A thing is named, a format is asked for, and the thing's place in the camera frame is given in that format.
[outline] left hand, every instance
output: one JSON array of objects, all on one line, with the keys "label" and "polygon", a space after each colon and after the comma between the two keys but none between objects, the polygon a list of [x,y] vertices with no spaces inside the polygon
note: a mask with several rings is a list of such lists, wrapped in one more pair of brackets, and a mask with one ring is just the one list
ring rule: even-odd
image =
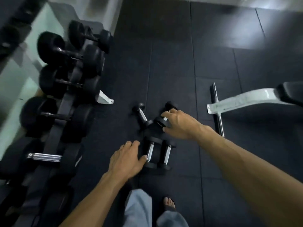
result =
[{"label": "left hand", "polygon": [[144,155],[138,160],[139,141],[127,141],[120,149],[115,151],[111,157],[108,173],[115,179],[126,182],[138,174],[146,163],[147,156]]}]

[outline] black rubber flooring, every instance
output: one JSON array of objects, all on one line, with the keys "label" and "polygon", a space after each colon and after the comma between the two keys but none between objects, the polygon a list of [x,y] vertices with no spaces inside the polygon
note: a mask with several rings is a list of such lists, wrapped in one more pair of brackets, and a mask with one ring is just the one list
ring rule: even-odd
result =
[{"label": "black rubber flooring", "polygon": [[[207,114],[210,85],[219,99],[303,80],[303,14],[179,0],[124,0],[115,39],[106,58],[102,91],[115,100],[97,105],[85,138],[86,152],[75,187],[75,207],[107,171],[114,151],[139,132],[131,108],[146,105],[154,119],[171,100],[214,127]],[[303,182],[303,109],[256,105],[223,114],[226,138]],[[158,151],[153,159],[157,160]],[[165,175],[135,178],[153,197],[154,220],[163,196],[171,196],[189,226],[261,226],[219,168],[196,143],[177,140]],[[104,226],[121,226],[126,193],[119,193]]]}]

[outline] hand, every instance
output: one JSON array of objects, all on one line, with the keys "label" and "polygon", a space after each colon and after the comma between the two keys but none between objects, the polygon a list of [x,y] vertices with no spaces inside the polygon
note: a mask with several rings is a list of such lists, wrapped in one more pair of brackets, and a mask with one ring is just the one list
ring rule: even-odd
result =
[{"label": "hand", "polygon": [[139,141],[134,141],[134,143],[127,141],[120,146],[120,149],[115,151],[111,157],[107,173],[123,182],[138,174],[147,159],[147,156],[144,155],[138,160],[139,145]]},{"label": "hand", "polygon": [[216,133],[211,127],[202,125],[195,118],[181,110],[171,109],[161,114],[168,118],[171,128],[164,127],[163,131],[178,139],[196,140],[199,134]]}]

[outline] forearm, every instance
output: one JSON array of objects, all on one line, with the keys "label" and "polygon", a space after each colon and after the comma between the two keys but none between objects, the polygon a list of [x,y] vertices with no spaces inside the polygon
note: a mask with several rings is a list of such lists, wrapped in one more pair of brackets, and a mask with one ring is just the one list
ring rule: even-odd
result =
[{"label": "forearm", "polygon": [[196,140],[217,163],[253,210],[270,226],[303,223],[303,184],[217,134],[205,131]]},{"label": "forearm", "polygon": [[110,174],[104,174],[98,185],[78,204],[60,227],[102,226],[123,184]]}]

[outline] pants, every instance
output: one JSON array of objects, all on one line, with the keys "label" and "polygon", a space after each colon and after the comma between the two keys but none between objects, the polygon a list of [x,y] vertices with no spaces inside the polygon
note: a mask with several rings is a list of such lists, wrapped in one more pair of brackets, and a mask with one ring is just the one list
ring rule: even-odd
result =
[{"label": "pants", "polygon": [[[158,227],[188,227],[178,212],[165,211],[157,220]],[[142,189],[132,190],[126,200],[123,227],[152,227],[152,198]]]}]

